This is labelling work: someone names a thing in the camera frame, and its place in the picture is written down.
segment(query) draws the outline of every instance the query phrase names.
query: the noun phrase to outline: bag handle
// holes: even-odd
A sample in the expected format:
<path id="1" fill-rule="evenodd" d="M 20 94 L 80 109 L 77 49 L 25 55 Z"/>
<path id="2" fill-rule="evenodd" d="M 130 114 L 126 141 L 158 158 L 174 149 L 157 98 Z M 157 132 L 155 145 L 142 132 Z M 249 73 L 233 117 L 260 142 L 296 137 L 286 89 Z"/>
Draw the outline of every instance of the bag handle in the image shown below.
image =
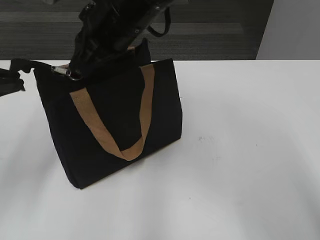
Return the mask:
<path id="1" fill-rule="evenodd" d="M 170 26 L 171 26 L 171 15 L 170 15 L 169 7 L 164 11 L 164 18 L 165 18 L 165 28 L 163 33 L 157 32 L 152 26 L 147 27 L 148 32 L 157 38 L 161 38 L 164 35 L 166 35 L 169 32 Z"/>
<path id="2" fill-rule="evenodd" d="M 20 78 L 19 71 L 28 74 L 32 68 L 39 66 L 46 66 L 46 64 L 23 58 L 14 58 L 10 62 L 9 70 L 0 68 L 0 97 L 19 91 L 26 91 L 24 87 L 25 82 Z"/>
<path id="3" fill-rule="evenodd" d="M 142 93 L 139 114 L 141 138 L 132 147 L 126 150 L 120 151 L 115 139 L 99 117 L 87 89 L 83 88 L 70 93 L 78 113 L 101 147 L 106 152 L 126 161 L 136 159 L 143 152 L 152 118 L 155 69 L 153 64 L 142 66 L 140 69 L 144 78 L 144 90 Z"/>

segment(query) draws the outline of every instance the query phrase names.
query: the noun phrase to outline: tan handle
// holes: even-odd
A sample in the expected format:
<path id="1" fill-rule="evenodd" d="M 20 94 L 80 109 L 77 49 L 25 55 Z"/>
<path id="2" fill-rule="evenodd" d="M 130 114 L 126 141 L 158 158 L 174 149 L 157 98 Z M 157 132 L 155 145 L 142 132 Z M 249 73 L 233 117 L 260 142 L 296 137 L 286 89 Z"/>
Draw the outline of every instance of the tan handle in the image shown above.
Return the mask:
<path id="1" fill-rule="evenodd" d="M 147 134 L 151 124 L 152 99 L 155 82 L 155 69 L 153 64 L 140 67 L 144 78 L 144 90 L 140 105 L 141 138 L 130 148 L 120 151 L 116 141 L 103 124 L 86 88 L 70 93 L 74 105 L 88 126 L 95 139 L 108 153 L 118 158 L 132 161 L 142 153 Z"/>

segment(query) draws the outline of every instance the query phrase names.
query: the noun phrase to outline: white wall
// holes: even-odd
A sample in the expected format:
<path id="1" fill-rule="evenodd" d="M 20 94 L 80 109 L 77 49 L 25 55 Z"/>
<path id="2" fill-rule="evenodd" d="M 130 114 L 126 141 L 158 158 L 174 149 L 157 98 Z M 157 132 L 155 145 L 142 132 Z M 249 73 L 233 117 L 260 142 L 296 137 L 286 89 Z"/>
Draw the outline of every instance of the white wall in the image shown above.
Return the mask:
<path id="1" fill-rule="evenodd" d="M 274 0 L 257 60 L 319 60 L 320 0 Z"/>

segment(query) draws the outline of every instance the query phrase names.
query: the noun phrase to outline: table surface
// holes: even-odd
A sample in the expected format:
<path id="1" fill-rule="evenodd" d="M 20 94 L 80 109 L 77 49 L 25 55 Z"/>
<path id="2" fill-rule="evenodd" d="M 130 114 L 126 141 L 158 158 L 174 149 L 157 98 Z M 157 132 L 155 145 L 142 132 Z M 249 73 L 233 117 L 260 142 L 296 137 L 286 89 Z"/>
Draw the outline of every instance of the table surface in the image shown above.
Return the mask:
<path id="1" fill-rule="evenodd" d="M 1 240 L 320 239 L 320 61 L 174 64 L 182 139 L 84 190 L 21 73 L 0 98 Z"/>

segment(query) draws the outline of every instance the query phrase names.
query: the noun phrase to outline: black tote bag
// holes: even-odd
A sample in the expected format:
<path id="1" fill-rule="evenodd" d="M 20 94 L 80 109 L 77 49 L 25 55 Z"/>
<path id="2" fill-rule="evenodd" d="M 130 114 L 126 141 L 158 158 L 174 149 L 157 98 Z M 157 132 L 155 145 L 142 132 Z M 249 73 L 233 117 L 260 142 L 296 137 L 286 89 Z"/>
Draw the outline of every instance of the black tote bag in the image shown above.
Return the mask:
<path id="1" fill-rule="evenodd" d="M 76 188 L 181 138 L 173 60 L 151 62 L 146 39 L 79 81 L 53 73 L 48 64 L 13 59 L 9 71 L 0 71 L 0 96 L 24 91 L 18 71 L 32 68 L 55 149 Z"/>

